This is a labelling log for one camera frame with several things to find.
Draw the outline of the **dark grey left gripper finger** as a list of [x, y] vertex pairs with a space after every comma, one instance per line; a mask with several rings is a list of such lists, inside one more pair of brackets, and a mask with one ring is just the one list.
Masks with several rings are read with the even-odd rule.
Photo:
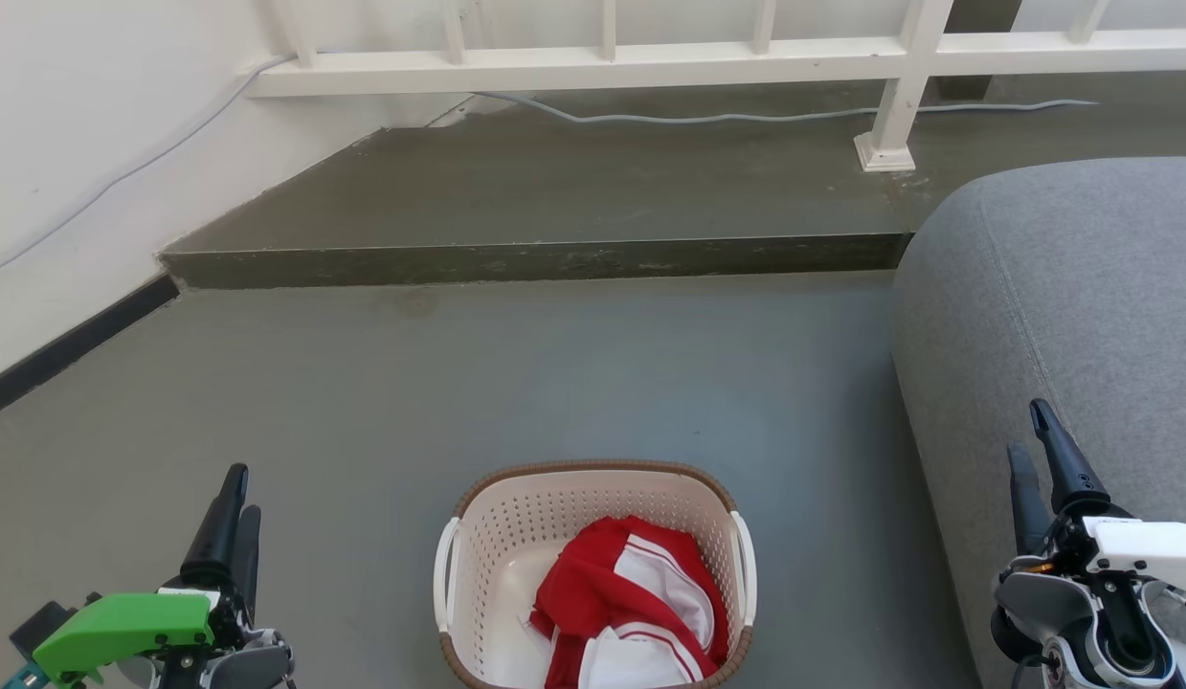
[[186, 586], [229, 586], [236, 557], [236, 536], [247, 496], [250, 470], [232, 465], [222, 480], [219, 493], [209, 504], [195, 540], [183, 559], [180, 580]]
[[240, 515], [231, 559], [231, 580], [243, 599], [248, 624], [256, 618], [260, 525], [259, 505], [248, 505]]

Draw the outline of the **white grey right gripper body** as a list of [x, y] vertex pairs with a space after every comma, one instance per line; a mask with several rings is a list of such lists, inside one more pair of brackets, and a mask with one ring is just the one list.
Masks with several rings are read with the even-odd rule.
[[994, 642], [1019, 670], [1186, 671], [1155, 608], [1186, 611], [1186, 524], [1118, 516], [1054, 519], [1042, 557], [1000, 572]]

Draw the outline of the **green grey left gripper body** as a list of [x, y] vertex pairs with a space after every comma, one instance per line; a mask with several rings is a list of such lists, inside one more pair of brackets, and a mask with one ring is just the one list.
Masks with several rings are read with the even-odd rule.
[[98, 597], [33, 649], [49, 685], [102, 683], [101, 668], [149, 663], [149, 688], [294, 688], [295, 655], [274, 629], [253, 629], [234, 591], [162, 588]]

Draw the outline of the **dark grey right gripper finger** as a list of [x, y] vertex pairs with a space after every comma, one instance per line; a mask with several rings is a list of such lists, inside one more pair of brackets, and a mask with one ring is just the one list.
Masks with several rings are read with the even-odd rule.
[[1105, 485], [1095, 474], [1077, 440], [1061, 425], [1051, 403], [1034, 398], [1029, 402], [1029, 414], [1046, 454], [1052, 478], [1051, 506], [1056, 513], [1080, 513], [1088, 505], [1107, 509], [1110, 495]]
[[1007, 446], [1014, 540], [1021, 557], [1042, 557], [1048, 550], [1048, 528], [1053, 518], [1042, 500], [1040, 479], [1033, 458], [1020, 442]]

